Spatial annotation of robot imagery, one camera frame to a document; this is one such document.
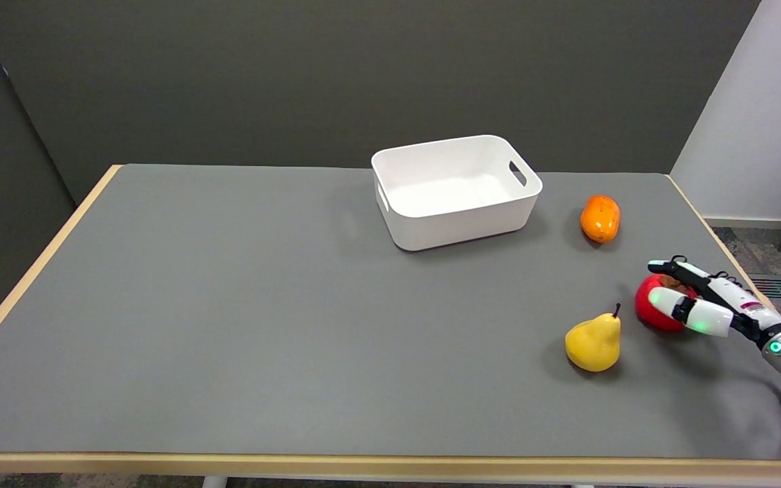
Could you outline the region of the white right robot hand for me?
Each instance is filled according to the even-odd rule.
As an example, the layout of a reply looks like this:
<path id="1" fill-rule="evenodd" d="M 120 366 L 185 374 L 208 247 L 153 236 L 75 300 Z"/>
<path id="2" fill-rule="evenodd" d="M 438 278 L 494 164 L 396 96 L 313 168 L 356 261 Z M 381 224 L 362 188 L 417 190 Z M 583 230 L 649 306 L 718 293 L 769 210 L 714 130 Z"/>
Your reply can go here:
<path id="1" fill-rule="evenodd" d="M 648 305 L 661 315 L 706 336 L 726 337 L 735 330 L 762 351 L 780 351 L 769 341 L 781 333 L 781 315 L 731 275 L 707 274 L 679 254 L 670 260 L 651 260 L 647 269 L 694 292 L 689 296 L 663 285 L 648 291 Z"/>

